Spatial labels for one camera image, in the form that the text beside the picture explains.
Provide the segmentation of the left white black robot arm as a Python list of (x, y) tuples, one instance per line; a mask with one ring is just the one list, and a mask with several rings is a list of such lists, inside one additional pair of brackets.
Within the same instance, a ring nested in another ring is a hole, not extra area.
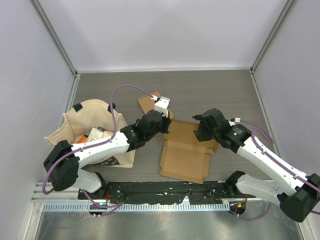
[(43, 162), (47, 174), (42, 192), (46, 195), (50, 193), (46, 189), (50, 182), (52, 190), (56, 192), (73, 187), (97, 200), (102, 199), (107, 192), (107, 183), (100, 173), (85, 171), (84, 166), (139, 149), (158, 133), (167, 134), (170, 123), (169, 111), (150, 110), (134, 124), (123, 127), (114, 135), (86, 143), (60, 141)]

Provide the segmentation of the aluminium front rail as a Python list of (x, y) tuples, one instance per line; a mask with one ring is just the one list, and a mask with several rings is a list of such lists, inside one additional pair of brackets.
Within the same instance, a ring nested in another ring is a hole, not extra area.
[(202, 184), (188, 181), (109, 181), (93, 193), (82, 187), (63, 187), (57, 190), (36, 187), (33, 198), (40, 199), (49, 194), (65, 194), (67, 199), (109, 200), (111, 204), (173, 205), (181, 204), (188, 197), (191, 204), (214, 203), (221, 199), (260, 198), (278, 204), (286, 196), (279, 184), (242, 175), (226, 182), (205, 181)]

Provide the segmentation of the beige canvas tote bag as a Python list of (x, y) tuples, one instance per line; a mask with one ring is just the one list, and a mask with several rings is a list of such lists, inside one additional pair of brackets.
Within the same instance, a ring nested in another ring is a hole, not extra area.
[[(114, 124), (109, 110), (109, 104), (99, 99), (90, 99), (78, 103), (63, 114), (64, 122), (62, 126), (44, 139), (53, 148), (62, 140), (67, 140), (69, 144), (75, 144), (83, 135), (89, 135), (92, 128), (102, 127), (105, 131), (113, 132)], [(135, 152), (133, 150), (113, 156), (105, 156), (92, 162), (91, 165), (132, 168)]]

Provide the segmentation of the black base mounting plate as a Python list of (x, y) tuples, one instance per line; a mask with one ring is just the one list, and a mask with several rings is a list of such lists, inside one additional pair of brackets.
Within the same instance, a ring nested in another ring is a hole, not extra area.
[(124, 202), (133, 205), (181, 204), (188, 197), (190, 204), (216, 204), (223, 199), (241, 199), (242, 193), (220, 181), (204, 181), (202, 184), (187, 181), (113, 181), (107, 183), (102, 200), (112, 204)]

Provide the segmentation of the orange item in bag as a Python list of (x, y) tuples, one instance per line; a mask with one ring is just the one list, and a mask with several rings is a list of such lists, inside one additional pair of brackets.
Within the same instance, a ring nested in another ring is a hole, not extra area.
[(77, 144), (86, 143), (86, 142), (87, 142), (87, 139), (88, 139), (88, 135), (85, 134), (85, 135), (83, 135), (82, 137), (80, 137), (76, 143), (77, 143)]

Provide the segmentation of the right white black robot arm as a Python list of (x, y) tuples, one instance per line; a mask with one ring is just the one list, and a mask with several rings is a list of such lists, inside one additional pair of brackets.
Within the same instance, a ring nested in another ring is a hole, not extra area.
[(320, 201), (320, 176), (307, 174), (276, 155), (257, 137), (260, 133), (269, 143), (273, 139), (263, 128), (245, 127), (245, 120), (234, 117), (227, 120), (223, 113), (212, 108), (193, 116), (199, 122), (194, 134), (199, 142), (215, 140), (223, 148), (247, 159), (266, 175), (271, 182), (260, 180), (242, 171), (234, 172), (227, 180), (226, 193), (233, 198), (251, 195), (277, 205), (295, 222), (302, 223)]

